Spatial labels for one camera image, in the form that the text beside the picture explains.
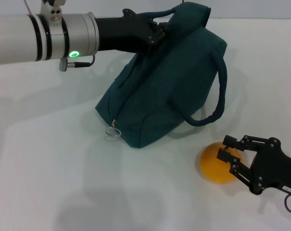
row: green fabric bag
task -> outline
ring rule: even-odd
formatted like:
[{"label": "green fabric bag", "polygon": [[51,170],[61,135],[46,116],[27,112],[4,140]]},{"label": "green fabric bag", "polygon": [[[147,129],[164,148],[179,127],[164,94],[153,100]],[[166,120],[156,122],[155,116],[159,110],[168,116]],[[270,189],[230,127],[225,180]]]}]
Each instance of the green fabric bag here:
[{"label": "green fabric bag", "polygon": [[[150,57],[136,54],[107,90],[96,110],[104,121],[122,132],[134,148],[160,139],[185,120],[204,126],[219,119],[225,107],[227,68],[225,41],[205,29],[210,8],[185,2],[169,11],[143,13],[149,18],[174,13],[171,33]],[[208,118],[191,115],[205,103],[219,73],[218,106]]]}]

